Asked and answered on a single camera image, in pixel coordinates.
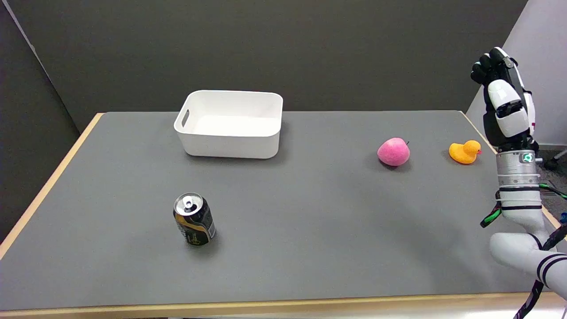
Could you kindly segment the black and white right hand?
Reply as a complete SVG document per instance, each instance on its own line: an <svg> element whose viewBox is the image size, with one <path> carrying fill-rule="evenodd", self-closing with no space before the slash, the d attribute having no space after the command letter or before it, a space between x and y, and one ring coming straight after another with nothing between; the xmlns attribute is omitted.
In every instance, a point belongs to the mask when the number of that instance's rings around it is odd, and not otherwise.
<svg viewBox="0 0 567 319"><path fill-rule="evenodd" d="M525 89L516 60L494 47L473 64L470 78L483 87L483 125L490 145L498 152L538 153L532 92Z"/></svg>

